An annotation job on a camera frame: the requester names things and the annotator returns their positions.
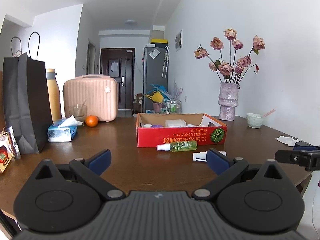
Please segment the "white ceramic bowl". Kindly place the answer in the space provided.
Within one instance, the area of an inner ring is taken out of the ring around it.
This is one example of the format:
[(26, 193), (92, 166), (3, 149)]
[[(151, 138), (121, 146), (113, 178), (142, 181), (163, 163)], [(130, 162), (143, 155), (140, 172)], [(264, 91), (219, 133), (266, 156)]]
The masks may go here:
[(259, 129), (264, 122), (264, 117), (260, 114), (247, 113), (246, 114), (247, 124), (250, 128)]

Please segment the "dark phone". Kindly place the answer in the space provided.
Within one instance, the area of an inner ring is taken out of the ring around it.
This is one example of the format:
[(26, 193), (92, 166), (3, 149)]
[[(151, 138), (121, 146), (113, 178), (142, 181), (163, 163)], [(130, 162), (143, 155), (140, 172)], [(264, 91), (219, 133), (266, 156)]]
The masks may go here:
[(299, 146), (299, 147), (311, 147), (312, 145), (307, 143), (307, 142), (304, 142), (304, 141), (299, 141), (299, 142), (296, 142), (295, 143), (295, 146)]

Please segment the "crumpled white tissue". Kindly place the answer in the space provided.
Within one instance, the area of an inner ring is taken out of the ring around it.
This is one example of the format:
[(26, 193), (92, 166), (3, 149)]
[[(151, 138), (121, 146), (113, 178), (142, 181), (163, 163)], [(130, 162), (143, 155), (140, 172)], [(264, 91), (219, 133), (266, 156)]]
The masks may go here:
[(276, 140), (289, 147), (294, 147), (297, 142), (301, 141), (300, 139), (294, 139), (293, 137), (285, 137), (283, 135), (276, 138)]

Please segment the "black paper bag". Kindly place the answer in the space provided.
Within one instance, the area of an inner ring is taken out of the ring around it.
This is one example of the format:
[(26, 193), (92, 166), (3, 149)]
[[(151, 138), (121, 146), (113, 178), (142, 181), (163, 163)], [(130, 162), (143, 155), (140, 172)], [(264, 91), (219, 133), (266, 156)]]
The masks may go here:
[(40, 153), (53, 123), (45, 62), (31, 53), (3, 60), (3, 108), (21, 154)]

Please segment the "pink textured vase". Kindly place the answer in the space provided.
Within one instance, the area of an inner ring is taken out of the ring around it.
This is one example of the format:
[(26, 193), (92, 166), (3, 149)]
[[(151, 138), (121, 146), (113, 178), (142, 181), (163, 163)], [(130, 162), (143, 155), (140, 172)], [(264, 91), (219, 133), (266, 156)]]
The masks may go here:
[(234, 121), (235, 108), (239, 105), (239, 88), (235, 83), (222, 82), (220, 85), (218, 104), (220, 105), (219, 119)]

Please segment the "small white tube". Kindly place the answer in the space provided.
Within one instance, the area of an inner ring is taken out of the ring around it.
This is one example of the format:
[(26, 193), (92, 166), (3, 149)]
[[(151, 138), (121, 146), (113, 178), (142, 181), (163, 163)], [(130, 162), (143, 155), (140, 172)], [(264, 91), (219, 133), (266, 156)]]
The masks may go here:
[(193, 161), (207, 162), (207, 151), (193, 153)]

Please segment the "pink spoon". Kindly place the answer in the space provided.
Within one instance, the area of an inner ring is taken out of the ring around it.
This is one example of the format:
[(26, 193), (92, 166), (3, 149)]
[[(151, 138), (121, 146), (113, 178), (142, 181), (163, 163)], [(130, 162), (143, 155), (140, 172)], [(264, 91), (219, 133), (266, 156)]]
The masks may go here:
[(276, 109), (272, 109), (271, 111), (267, 112), (266, 114), (262, 115), (262, 118), (265, 118), (267, 116), (269, 116), (270, 114), (274, 113), (276, 111)]

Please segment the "red cardboard box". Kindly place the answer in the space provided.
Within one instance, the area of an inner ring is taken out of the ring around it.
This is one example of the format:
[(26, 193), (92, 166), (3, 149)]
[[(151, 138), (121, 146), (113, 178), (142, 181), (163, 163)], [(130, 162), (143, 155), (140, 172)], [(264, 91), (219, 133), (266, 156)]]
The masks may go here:
[[(165, 121), (182, 119), (195, 127), (166, 128)], [(164, 128), (152, 128), (163, 125)], [(176, 141), (196, 141), (198, 145), (223, 144), (228, 126), (208, 114), (137, 114), (136, 137), (140, 148)]]

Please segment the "snack packages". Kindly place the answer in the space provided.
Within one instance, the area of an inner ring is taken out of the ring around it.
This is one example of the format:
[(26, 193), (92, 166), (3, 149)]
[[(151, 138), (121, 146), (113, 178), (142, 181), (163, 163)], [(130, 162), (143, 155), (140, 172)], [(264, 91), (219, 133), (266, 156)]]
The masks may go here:
[(20, 150), (12, 127), (3, 128), (0, 137), (0, 172), (3, 173), (12, 160), (20, 158)]

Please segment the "orange fruit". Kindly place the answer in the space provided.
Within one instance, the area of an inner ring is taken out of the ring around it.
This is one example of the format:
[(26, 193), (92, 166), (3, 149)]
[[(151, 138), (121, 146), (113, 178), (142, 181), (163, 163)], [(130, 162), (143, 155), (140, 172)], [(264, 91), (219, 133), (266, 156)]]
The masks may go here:
[(96, 127), (99, 123), (99, 119), (95, 115), (89, 115), (85, 119), (85, 124), (88, 127)]

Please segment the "white plastic container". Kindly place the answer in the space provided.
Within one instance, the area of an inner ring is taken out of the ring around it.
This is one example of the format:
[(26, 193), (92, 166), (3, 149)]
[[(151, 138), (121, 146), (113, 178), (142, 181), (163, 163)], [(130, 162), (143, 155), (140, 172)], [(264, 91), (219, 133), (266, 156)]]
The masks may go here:
[(165, 127), (166, 128), (180, 128), (180, 127), (186, 127), (187, 123), (182, 119), (171, 119), (165, 121)]

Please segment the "storage rack with items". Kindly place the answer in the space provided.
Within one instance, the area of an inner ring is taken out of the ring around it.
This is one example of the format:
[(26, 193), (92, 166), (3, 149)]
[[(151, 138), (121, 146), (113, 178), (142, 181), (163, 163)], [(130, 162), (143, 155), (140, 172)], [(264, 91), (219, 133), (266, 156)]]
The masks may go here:
[(164, 99), (161, 103), (154, 102), (153, 111), (160, 114), (181, 114), (182, 102), (168, 99)]

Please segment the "yellow box on refrigerator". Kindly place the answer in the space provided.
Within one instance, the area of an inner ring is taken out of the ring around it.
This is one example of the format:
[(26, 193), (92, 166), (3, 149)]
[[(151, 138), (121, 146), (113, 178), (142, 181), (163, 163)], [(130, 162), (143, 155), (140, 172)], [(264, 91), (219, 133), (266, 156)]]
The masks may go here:
[(150, 43), (161, 43), (161, 44), (168, 44), (168, 40), (160, 39), (160, 38), (152, 38)]

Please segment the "pink small suitcase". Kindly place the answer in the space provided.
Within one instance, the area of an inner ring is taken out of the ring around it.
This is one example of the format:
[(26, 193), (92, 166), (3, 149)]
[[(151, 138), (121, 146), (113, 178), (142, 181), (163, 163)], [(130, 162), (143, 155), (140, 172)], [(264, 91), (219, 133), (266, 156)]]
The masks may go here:
[(118, 114), (118, 83), (107, 75), (77, 76), (64, 83), (63, 103), (67, 118), (72, 115), (72, 106), (85, 105), (87, 115), (110, 122)]

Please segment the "dried pink rose bouquet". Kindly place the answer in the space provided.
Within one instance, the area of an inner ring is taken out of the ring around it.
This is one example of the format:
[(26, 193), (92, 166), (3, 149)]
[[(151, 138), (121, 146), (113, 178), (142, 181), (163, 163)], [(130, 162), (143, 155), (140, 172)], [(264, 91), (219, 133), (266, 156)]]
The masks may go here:
[(218, 59), (214, 60), (208, 50), (202, 46), (199, 46), (194, 51), (194, 57), (197, 60), (208, 58), (210, 70), (217, 74), (221, 83), (238, 85), (250, 69), (254, 70), (254, 74), (259, 73), (259, 66), (253, 63), (251, 55), (258, 56), (259, 52), (265, 49), (266, 44), (263, 38), (255, 35), (249, 53), (245, 56), (237, 57), (237, 52), (244, 47), (244, 44), (237, 38), (238, 32), (233, 28), (229, 28), (225, 29), (223, 33), (228, 40), (228, 57), (223, 56), (222, 50), (225, 46), (218, 37), (214, 37), (210, 42), (210, 47), (220, 53)]

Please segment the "grey refrigerator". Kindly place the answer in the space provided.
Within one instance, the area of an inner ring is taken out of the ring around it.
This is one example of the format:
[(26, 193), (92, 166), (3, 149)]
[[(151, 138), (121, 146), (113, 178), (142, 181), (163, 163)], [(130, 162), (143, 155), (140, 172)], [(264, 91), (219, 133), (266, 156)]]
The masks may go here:
[(154, 47), (144, 47), (143, 57), (143, 112), (153, 110), (153, 102), (146, 97), (151, 95), (156, 86), (168, 88), (168, 78), (165, 76), (165, 53), (167, 44), (156, 43)]

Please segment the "clear glass cup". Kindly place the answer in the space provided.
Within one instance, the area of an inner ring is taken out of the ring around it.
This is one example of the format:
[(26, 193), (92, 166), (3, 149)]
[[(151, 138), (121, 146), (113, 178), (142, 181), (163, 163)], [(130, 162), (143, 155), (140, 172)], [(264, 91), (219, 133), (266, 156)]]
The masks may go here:
[(71, 105), (68, 107), (69, 115), (74, 116), (77, 121), (85, 121), (87, 116), (87, 106), (83, 104)]

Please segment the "blue tissue pack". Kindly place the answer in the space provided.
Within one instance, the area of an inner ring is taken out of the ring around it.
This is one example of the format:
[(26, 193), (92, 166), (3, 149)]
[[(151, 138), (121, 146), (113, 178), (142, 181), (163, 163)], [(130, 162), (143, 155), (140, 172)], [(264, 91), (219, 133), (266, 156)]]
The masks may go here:
[(47, 130), (49, 142), (71, 142), (83, 122), (72, 115), (67, 119), (56, 120)]

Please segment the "dark brown entrance door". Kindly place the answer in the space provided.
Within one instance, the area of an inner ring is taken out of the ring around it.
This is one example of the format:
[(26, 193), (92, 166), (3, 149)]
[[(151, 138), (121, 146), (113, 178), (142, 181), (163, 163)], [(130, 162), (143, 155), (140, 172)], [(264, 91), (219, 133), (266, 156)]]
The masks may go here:
[(134, 55), (134, 48), (103, 48), (100, 50), (100, 72), (116, 80), (119, 110), (133, 109)]

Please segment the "yellow thermos jug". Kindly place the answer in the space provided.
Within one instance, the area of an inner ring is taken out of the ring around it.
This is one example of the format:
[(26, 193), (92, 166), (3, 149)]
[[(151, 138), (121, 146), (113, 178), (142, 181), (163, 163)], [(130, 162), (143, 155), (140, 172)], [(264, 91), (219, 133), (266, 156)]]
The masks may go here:
[(46, 69), (49, 103), (53, 122), (61, 119), (60, 90), (56, 75), (55, 69)]

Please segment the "green spray bottle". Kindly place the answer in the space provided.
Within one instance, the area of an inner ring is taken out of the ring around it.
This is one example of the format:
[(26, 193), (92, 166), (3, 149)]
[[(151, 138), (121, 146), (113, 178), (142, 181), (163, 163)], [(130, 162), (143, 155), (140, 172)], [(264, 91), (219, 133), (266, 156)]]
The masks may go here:
[(197, 149), (196, 141), (176, 141), (166, 144), (157, 145), (158, 151), (184, 152)]

